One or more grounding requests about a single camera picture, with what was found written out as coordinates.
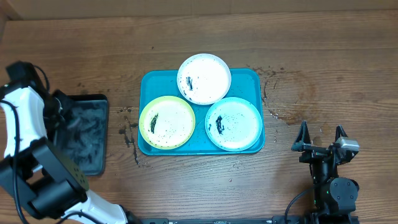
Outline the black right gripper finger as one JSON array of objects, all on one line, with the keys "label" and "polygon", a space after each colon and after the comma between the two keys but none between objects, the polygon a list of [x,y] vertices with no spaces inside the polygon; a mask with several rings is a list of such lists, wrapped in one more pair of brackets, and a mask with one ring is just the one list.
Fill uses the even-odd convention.
[{"label": "black right gripper finger", "polygon": [[307,122],[302,121],[298,136],[294,141],[291,150],[297,152],[303,152],[307,151],[310,146],[311,146],[311,139],[308,132]]},{"label": "black right gripper finger", "polygon": [[342,125],[339,125],[336,127],[336,133],[335,133],[335,143],[341,143],[343,142],[348,135],[344,131]]}]

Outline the yellow-green plate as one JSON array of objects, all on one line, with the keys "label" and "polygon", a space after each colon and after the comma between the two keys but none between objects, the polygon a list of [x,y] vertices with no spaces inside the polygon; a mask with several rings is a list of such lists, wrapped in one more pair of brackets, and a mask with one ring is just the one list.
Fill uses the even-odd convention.
[{"label": "yellow-green plate", "polygon": [[176,149],[192,136],[195,114],[185,100],[177,96],[161,96],[141,111],[139,130],[150,146],[161,150]]}]

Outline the white plate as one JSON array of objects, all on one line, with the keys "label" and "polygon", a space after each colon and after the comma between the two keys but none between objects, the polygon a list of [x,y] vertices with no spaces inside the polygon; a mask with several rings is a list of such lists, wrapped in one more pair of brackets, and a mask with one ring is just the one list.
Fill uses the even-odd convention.
[{"label": "white plate", "polygon": [[178,69],[177,86],[188,101],[211,105],[226,96],[231,86],[231,72],[215,55],[192,55]]}]

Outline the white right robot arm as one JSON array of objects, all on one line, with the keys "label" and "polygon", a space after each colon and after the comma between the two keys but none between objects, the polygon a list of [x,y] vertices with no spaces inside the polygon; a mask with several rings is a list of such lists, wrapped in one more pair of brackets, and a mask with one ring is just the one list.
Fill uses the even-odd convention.
[{"label": "white right robot arm", "polygon": [[301,152],[299,161],[309,165],[313,185],[294,197],[284,213],[284,223],[293,223],[288,216],[291,206],[307,193],[313,193],[315,209],[298,223],[358,223],[351,213],[356,210],[359,184],[340,177],[337,167],[349,163],[359,152],[357,140],[349,138],[342,126],[336,127],[335,141],[328,147],[311,143],[307,122],[303,121],[292,151]]}]

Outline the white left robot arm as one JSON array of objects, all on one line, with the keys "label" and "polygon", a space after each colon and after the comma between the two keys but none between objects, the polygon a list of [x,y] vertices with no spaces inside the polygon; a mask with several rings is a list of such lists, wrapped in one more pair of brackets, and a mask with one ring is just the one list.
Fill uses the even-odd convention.
[{"label": "white left robot arm", "polygon": [[139,223],[129,210],[94,193],[73,156],[79,152],[104,170],[109,105],[102,94],[68,96],[50,92],[44,71],[18,61],[6,68],[1,87],[7,145],[1,161],[1,187],[26,214],[59,223]]}]

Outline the black water tray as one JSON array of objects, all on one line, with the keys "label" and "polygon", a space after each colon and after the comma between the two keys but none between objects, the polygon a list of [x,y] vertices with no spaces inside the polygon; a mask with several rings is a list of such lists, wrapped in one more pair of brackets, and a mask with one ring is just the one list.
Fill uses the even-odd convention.
[{"label": "black water tray", "polygon": [[62,121],[54,145],[87,176],[104,172],[109,103],[103,94],[61,96]]}]

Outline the blue plastic tray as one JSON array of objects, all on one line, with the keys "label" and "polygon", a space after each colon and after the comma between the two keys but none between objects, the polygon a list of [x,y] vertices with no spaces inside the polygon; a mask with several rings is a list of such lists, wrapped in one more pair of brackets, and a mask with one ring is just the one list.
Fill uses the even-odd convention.
[{"label": "blue plastic tray", "polygon": [[[238,97],[252,103],[260,114],[262,112],[261,81],[256,72],[248,68],[231,69],[231,86],[227,97]],[[154,70],[145,74],[141,80],[139,111],[152,100],[160,96],[177,96],[183,98],[177,87],[176,70]],[[148,144],[141,133],[137,134],[137,146],[148,156],[198,156],[198,155],[228,155],[215,146],[205,132],[205,116],[209,105],[189,103],[195,114],[195,130],[191,138],[176,149],[157,149]]]}]

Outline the light blue plate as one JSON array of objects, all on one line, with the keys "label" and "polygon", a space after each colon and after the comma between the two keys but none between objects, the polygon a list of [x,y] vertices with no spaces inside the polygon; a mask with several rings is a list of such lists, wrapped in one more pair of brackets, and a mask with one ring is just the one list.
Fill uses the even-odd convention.
[{"label": "light blue plate", "polygon": [[257,152],[265,140],[259,110],[238,97],[224,98],[210,107],[205,131],[215,147],[232,154]]}]

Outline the cardboard back panel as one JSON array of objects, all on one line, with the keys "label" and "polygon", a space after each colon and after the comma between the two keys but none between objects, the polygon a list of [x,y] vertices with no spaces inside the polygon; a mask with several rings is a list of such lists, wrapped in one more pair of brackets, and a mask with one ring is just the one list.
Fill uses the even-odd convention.
[{"label": "cardboard back panel", "polygon": [[397,9],[397,0],[3,0],[12,20]]}]

